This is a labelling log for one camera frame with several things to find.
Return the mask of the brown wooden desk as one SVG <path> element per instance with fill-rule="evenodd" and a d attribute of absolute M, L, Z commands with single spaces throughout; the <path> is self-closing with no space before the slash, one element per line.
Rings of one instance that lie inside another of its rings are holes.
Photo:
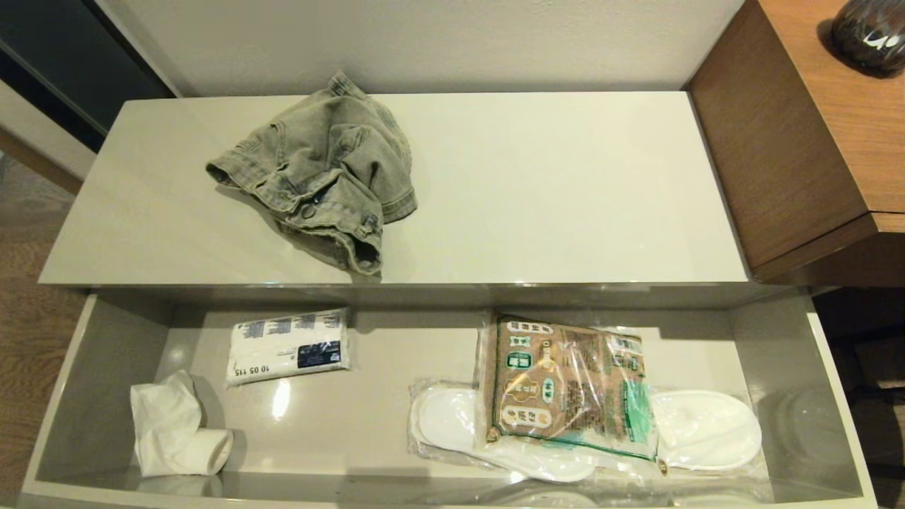
<path fill-rule="evenodd" d="M 905 288 L 905 76 L 831 50 L 846 0 L 745 0 L 689 82 L 755 281 Z"/>

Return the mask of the white cabinet drawer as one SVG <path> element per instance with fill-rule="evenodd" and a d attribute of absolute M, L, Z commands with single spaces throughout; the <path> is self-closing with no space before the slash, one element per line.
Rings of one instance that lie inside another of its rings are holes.
<path fill-rule="evenodd" d="M 230 326 L 349 306 L 352 367 L 224 383 Z M 520 480 L 421 460 L 407 447 L 409 390 L 468 382 L 492 310 L 586 327 L 637 329 L 649 380 L 725 391 L 764 433 L 765 476 L 577 484 Z M 143 480 L 132 385 L 178 370 L 206 424 L 235 431 L 216 476 Z M 18 509 L 475 509 L 724 507 L 877 509 L 827 336 L 808 292 L 732 308 L 494 304 L 361 307 L 294 300 L 171 300 L 94 291 L 82 310 L 28 468 Z"/>

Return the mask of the dark glass vase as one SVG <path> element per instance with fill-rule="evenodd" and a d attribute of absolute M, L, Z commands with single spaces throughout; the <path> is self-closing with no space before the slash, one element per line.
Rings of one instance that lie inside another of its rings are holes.
<path fill-rule="evenodd" d="M 905 71 L 905 0 L 847 0 L 830 38 L 843 58 L 870 74 Z"/>

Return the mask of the white blue printed packet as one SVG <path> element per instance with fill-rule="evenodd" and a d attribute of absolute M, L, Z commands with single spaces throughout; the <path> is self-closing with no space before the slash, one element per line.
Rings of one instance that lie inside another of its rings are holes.
<path fill-rule="evenodd" d="M 351 368 L 349 309 L 237 323 L 230 329 L 227 387 Z"/>

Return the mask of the grey-green denim shorts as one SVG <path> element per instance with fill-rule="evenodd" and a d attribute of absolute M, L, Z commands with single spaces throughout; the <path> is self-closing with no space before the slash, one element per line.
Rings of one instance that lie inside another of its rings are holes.
<path fill-rule="evenodd" d="M 378 276 L 383 230 L 417 210 L 411 148 L 387 106 L 336 72 L 206 171 L 258 203 L 324 263 Z"/>

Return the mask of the clear plastic slipper bag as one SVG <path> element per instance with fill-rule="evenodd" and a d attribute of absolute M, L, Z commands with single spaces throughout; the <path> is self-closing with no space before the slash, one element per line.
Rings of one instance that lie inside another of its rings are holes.
<path fill-rule="evenodd" d="M 423 386 L 417 387 L 416 389 L 413 389 L 413 391 L 411 391 L 411 400 L 413 400 L 414 396 L 416 396 L 418 393 L 420 393 L 421 390 L 424 390 L 427 387 L 430 387 L 433 385 L 468 387 L 468 386 L 462 385 L 462 384 L 450 384 L 450 383 L 440 383 L 440 382 L 428 383 Z M 656 389 L 653 389 L 653 391 L 652 391 L 652 396 L 654 393 L 656 393 L 658 391 L 670 391 L 670 390 L 662 389 L 661 387 L 656 387 Z M 479 393 L 477 396 L 476 416 L 477 416 L 478 410 L 479 410 Z M 655 423 L 655 426 L 654 426 L 655 451 L 654 451 L 654 458 L 651 461 L 650 460 L 640 460 L 640 458 L 627 457 L 626 455 L 617 455 L 614 453 L 605 453 L 605 452 L 601 452 L 601 451 L 595 451 L 595 450 L 592 450 L 587 447 L 578 447 L 578 445 L 569 445 L 569 444 L 553 445 L 550 443 L 540 444 L 537 442 L 530 442 L 527 439 L 522 439 L 522 438 L 514 438 L 514 437 L 508 437 L 508 438 L 525 441 L 527 443 L 534 443 L 536 445 L 543 445 L 543 447 L 547 447 L 550 449 L 556 449 L 557 451 L 562 451 L 562 452 L 569 451 L 571 454 L 580 458 L 580 460 L 589 461 L 591 464 L 593 464 L 595 467 L 597 467 L 597 470 L 595 470 L 595 473 L 591 477 L 589 477 L 588 479 L 582 480 L 580 482 L 589 481 L 592 478 L 633 479 L 633 480 L 639 480 L 639 481 L 643 481 L 643 482 L 653 482 L 654 480 L 659 480 L 662 478 L 686 479 L 686 478 L 694 478 L 694 477 L 730 477 L 730 476 L 761 477 L 761 476 L 765 476 L 766 463 L 765 463 L 765 457 L 764 457 L 764 454 L 762 451 L 762 445 L 761 445 L 761 450 L 760 450 L 759 454 L 757 455 L 757 457 L 755 458 L 755 460 L 751 461 L 749 464 L 747 464 L 747 466 L 743 466 L 741 468 L 727 471 L 727 472 L 702 472 L 702 471 L 692 471 L 692 470 L 667 467 L 667 466 L 665 466 L 665 463 L 662 463 L 662 461 L 660 461 L 658 459 L 658 455 L 657 455 L 658 431 L 656 428 L 655 419 L 654 419 L 654 423 Z M 527 477 L 521 476 L 518 473 L 509 472 L 507 470 L 504 470 L 504 469 L 501 469 L 498 467 L 492 467 L 492 466 L 489 466 L 488 464 L 470 460 L 468 457 L 465 457 L 465 455 L 445 453 L 445 452 L 441 452 L 441 451 L 439 451 L 437 449 L 433 449 L 433 448 L 429 449 L 427 447 L 424 447 L 424 448 L 417 447 L 417 445 L 414 444 L 414 439 L 410 437 L 409 416 L 408 416 L 407 428 L 408 428 L 408 435 L 409 435 L 409 450 L 410 450 L 411 454 L 418 455 L 418 457 L 421 457 L 424 460 L 433 460 L 433 461 L 437 461 L 437 462 L 458 464 L 459 466 L 481 467 L 481 468 L 496 470 L 496 471 L 500 471 L 500 472 L 507 472 L 509 474 L 514 474 L 514 476 L 519 476 L 521 478 L 527 478 Z M 485 440 L 482 440 L 481 438 L 478 438 L 478 441 L 479 441 L 480 445 L 491 444 Z"/>

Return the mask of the white plastic bag roll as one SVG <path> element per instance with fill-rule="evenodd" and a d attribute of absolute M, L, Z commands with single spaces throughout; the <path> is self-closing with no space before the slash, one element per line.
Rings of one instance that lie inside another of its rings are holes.
<path fill-rule="evenodd" d="M 131 386 L 129 401 L 142 477 L 213 476 L 229 460 L 235 435 L 202 426 L 202 406 L 187 371 Z"/>

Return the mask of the white disposable slipper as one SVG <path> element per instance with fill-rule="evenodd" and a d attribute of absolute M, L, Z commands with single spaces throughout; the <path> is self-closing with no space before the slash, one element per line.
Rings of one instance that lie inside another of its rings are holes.
<path fill-rule="evenodd" d="M 737 397 L 710 390 L 658 391 L 650 396 L 658 459 L 670 468 L 727 472 L 761 450 L 755 412 Z"/>
<path fill-rule="evenodd" d="M 471 387 L 433 385 L 411 401 L 410 437 L 417 447 L 465 455 L 470 460 L 553 483 L 573 483 L 591 477 L 597 467 L 571 454 L 502 438 L 480 445 L 477 437 L 477 390 Z"/>

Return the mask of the brown grain packet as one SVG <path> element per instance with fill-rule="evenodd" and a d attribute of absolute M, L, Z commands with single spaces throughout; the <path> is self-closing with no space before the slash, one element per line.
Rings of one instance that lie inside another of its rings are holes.
<path fill-rule="evenodd" d="M 491 313 L 478 345 L 476 444 L 660 479 L 642 335 Z"/>

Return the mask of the dark glass door panel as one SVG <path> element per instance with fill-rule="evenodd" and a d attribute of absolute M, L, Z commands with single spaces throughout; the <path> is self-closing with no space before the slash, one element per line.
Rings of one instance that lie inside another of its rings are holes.
<path fill-rule="evenodd" d="M 0 81 L 92 152 L 126 101 L 174 97 L 99 0 L 0 0 Z"/>

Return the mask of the glossy white low cabinet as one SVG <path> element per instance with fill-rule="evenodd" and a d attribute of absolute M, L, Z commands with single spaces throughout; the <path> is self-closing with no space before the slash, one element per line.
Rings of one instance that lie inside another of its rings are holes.
<path fill-rule="evenodd" d="M 679 91 L 379 95 L 411 143 L 418 209 L 381 275 L 311 257 L 204 164 L 297 96 L 129 101 L 39 283 L 171 300 L 361 307 L 732 308 L 751 277 Z"/>

